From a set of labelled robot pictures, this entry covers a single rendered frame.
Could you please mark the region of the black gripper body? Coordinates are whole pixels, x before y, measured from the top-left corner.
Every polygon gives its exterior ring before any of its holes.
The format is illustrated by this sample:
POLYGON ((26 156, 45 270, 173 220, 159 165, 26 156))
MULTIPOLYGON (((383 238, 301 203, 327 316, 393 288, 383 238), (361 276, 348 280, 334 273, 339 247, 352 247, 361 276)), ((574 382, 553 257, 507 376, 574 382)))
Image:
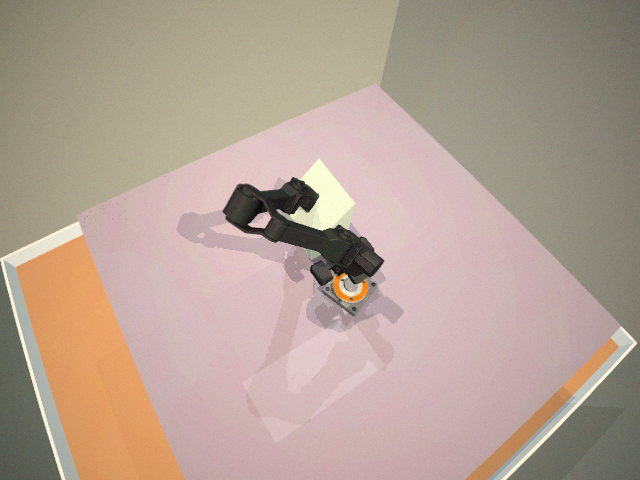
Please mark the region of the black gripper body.
MULTIPOLYGON (((365 237, 361 236, 359 238, 361 239, 360 241, 362 241, 372 251, 375 251, 373 246, 369 243, 369 241, 365 237)), ((310 272, 315 277, 315 279, 317 280, 319 285, 324 286, 325 284, 327 284, 328 282, 330 282, 333 279, 333 276, 332 276, 332 273, 330 272, 330 270, 333 269, 333 271, 337 274, 337 273, 341 272, 340 271, 341 267, 342 266, 339 266, 337 264, 331 263, 329 261, 324 264, 324 262, 322 260, 320 260, 317 263, 311 265, 310 272)))

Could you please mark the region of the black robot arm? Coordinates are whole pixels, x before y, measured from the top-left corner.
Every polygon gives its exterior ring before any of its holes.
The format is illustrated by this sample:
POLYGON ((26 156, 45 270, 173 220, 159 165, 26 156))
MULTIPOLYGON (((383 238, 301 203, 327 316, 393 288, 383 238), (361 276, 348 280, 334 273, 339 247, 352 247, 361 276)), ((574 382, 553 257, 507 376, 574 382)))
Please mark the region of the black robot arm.
POLYGON ((353 284, 371 278, 385 260, 353 232, 341 225, 318 230, 290 221, 277 212, 280 209, 288 215, 295 214, 300 206, 309 213, 319 196, 308 184, 295 177, 276 190, 260 191, 250 184, 240 183, 233 190, 223 213, 225 219, 243 233, 262 235, 274 243, 280 241, 320 252, 327 261, 342 266, 340 271, 347 274, 353 284), (248 225, 264 212, 271 216, 265 228, 248 225))

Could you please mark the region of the orange round plate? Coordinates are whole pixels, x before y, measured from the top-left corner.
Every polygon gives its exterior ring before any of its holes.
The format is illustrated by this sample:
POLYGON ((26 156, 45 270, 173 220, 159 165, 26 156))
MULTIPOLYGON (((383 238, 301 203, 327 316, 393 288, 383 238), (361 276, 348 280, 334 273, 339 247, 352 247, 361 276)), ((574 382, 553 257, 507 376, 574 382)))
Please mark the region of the orange round plate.
POLYGON ((345 281, 349 279, 349 277, 347 276, 347 274, 343 273, 340 276, 335 277, 334 282, 333 282, 333 289, 335 294, 337 295, 337 297, 345 302, 348 303, 356 303, 361 301, 367 294, 368 292, 368 282, 365 279, 365 283, 360 283, 358 284, 357 290, 354 292, 349 292, 344 288, 344 283, 345 281), (344 281, 340 281, 340 279, 343 279, 344 281), (353 298, 353 300, 350 300, 349 298, 353 298))

